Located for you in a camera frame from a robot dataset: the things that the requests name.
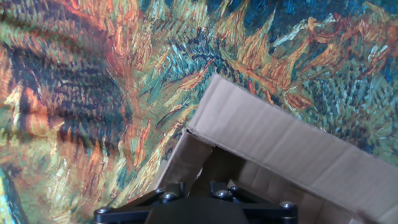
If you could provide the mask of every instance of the black metal bracket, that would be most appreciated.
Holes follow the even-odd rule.
[[[146,223],[155,207],[169,206],[168,203],[184,199],[186,195],[184,183],[170,184],[164,190],[153,190],[120,208],[97,209],[94,212],[94,222],[96,224]],[[222,182],[210,182],[210,198],[238,205],[244,212],[247,223],[298,223],[297,206],[293,203],[282,202],[280,205],[275,205],[239,187],[227,188]]]

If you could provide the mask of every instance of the black mount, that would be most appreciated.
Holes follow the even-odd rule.
[[[297,224],[297,206],[264,200],[236,186],[210,182],[210,197],[186,197],[185,184],[157,189],[120,208],[95,210],[95,224]]]

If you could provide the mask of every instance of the tapestry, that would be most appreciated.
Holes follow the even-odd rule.
[[[214,73],[398,166],[397,10],[0,0],[0,223],[91,223],[146,193]]]

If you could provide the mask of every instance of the cardboard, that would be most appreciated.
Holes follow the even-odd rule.
[[[235,159],[238,166],[226,155],[212,159],[215,146],[241,158]],[[202,168],[205,177],[197,180]],[[185,181],[200,189],[201,179],[235,179],[275,203],[296,202],[300,223],[398,223],[396,167],[219,75],[213,76],[156,187]]]

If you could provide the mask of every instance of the bolt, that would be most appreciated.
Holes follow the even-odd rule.
[[[288,202],[288,201],[286,201],[286,202],[281,202],[281,203],[280,203],[280,206],[282,206],[282,207],[284,207],[284,208],[291,208],[291,207],[294,206],[294,203],[293,203],[293,202]]]
[[[161,194],[161,193],[163,193],[164,191],[163,191],[163,189],[156,189],[155,192],[158,193],[158,194]]]
[[[163,198],[165,199],[172,199],[175,198],[177,195],[174,192],[166,192],[163,194]]]
[[[229,194],[229,191],[227,190],[219,190],[216,192],[217,197],[225,197]]]
[[[107,213],[110,210],[111,210],[111,207],[101,207],[101,208],[97,209],[97,213]]]

